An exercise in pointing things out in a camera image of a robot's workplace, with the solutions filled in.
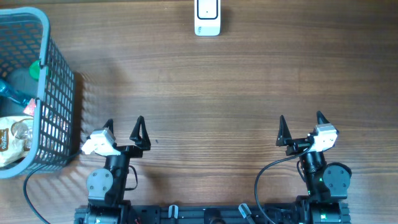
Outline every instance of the black cable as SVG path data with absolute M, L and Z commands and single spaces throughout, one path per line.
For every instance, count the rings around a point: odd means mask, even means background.
M 30 178 L 35 172 L 37 172 L 38 170 L 40 170 L 40 169 L 42 169 L 42 168 L 44 168 L 44 167 L 46 167 L 46 166 L 51 166 L 51 165 L 54 165 L 54 164 L 56 164 L 56 163 L 59 163 L 59 162 L 65 161 L 65 160 L 72 159 L 72 158 L 76 157 L 77 155 L 79 155 L 80 153 L 81 153 L 81 151 L 78 151 L 77 153 L 75 153 L 75 154 L 73 154 L 73 155 L 71 155 L 71 156 L 68 156 L 68 157 L 66 157 L 66 158 L 58 159 L 58 160 L 53 161 L 53 162 L 51 162 L 51 163 L 49 163 L 49 164 L 40 165 L 40 166 L 38 166 L 36 169 L 32 170 L 32 171 L 26 176 L 25 181 L 24 181 L 24 187 L 23 187 L 23 191 L 24 191 L 24 196 L 25 196 L 26 202 L 27 202 L 27 204 L 29 205 L 30 209 L 32 209 L 32 211 L 35 213 L 35 215 L 37 215 L 37 217 L 38 217 L 42 222 L 44 222 L 44 223 L 46 223 L 46 224 L 50 224 L 49 221 L 47 221 L 45 218 L 43 218 L 43 216 L 36 210 L 36 208 L 33 206 L 32 202 L 30 201 L 30 199 L 29 199 L 29 197 L 28 197 L 28 195 L 27 195 L 27 191 L 26 191 L 27 181 L 28 181 L 29 178 Z
M 301 179 L 303 179 L 303 181 L 304 181 L 304 183 L 305 183 L 305 177 L 303 176 L 303 174 L 301 173 L 301 170 L 300 170 L 300 168 L 299 168 L 299 164 L 300 164 L 300 161 L 297 161 L 297 172 L 298 172 L 298 174 L 300 174 L 300 176 L 301 176 Z
M 124 189 L 125 191 L 127 191 L 127 190 L 135 190 L 138 187 L 138 176 L 137 176 L 136 168 L 134 168 L 132 165 L 129 165 L 129 167 L 132 168 L 132 171 L 134 171 L 134 175 L 136 176 L 136 186 L 135 187 L 125 188 Z
M 256 203 L 257 203 L 257 206 L 258 206 L 259 209 L 260 209 L 260 212 L 261 212 L 261 213 L 265 216 L 265 218 L 268 219 L 272 224 L 275 224 L 275 223 L 274 223 L 274 221 L 272 221 L 272 220 L 268 217 L 268 215 L 266 214 L 266 212 L 264 211 L 264 209 L 262 209 L 262 207 L 261 207 L 261 205 L 260 205 L 259 197 L 258 197 L 258 194 L 257 194 L 257 185 L 258 185 L 258 183 L 259 183 L 260 176 L 261 176 L 261 174 L 262 174 L 264 171 L 266 171 L 266 169 L 272 167 L 273 165 L 276 165 L 276 164 L 278 164 L 278 163 L 285 162 L 285 161 L 289 161 L 289 160 L 295 159 L 295 158 L 297 158 L 297 157 L 300 157 L 300 156 L 306 154 L 309 150 L 310 150 L 310 148 L 304 150 L 302 153 L 297 154 L 297 155 L 295 155 L 295 156 L 290 156 L 290 157 L 285 158 L 285 159 L 280 159 L 280 160 L 278 160 L 278 161 L 271 162 L 270 164 L 268 164 L 268 165 L 266 165 L 264 168 L 262 168 L 262 169 L 260 170 L 260 172 L 258 173 L 258 175 L 257 175 L 257 177 L 256 177 L 256 181 L 255 181 L 255 183 L 254 183 L 254 197 L 256 198 Z

